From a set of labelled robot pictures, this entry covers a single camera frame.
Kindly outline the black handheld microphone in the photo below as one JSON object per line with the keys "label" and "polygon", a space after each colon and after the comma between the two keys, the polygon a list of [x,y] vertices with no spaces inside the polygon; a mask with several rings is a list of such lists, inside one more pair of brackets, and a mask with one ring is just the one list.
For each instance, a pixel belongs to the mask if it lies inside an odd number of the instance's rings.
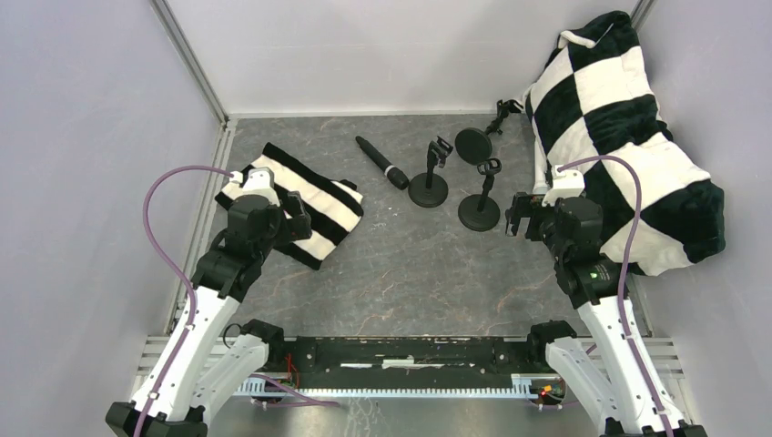
{"label": "black handheld microphone", "polygon": [[405,173],[393,165],[370,141],[361,136],[356,136],[355,141],[394,187],[404,190],[409,186],[410,181]]}

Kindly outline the black mic stand with clip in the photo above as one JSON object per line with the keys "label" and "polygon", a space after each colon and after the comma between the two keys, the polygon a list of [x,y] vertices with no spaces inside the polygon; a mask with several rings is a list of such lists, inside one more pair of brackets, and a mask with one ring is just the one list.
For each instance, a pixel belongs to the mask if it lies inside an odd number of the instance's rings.
{"label": "black mic stand with clip", "polygon": [[409,184],[411,201],[422,208],[439,207],[448,197],[449,187],[444,178],[435,174],[436,168],[443,168],[453,146],[437,137],[430,142],[427,150],[427,170],[415,176]]}

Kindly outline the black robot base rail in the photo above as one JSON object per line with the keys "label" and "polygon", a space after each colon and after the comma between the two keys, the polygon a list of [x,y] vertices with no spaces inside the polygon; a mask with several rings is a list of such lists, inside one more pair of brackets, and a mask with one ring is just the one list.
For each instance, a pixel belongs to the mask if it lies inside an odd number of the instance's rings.
{"label": "black robot base rail", "polygon": [[551,374],[527,338],[298,337],[272,345],[258,370],[302,389],[499,389],[514,375]]}

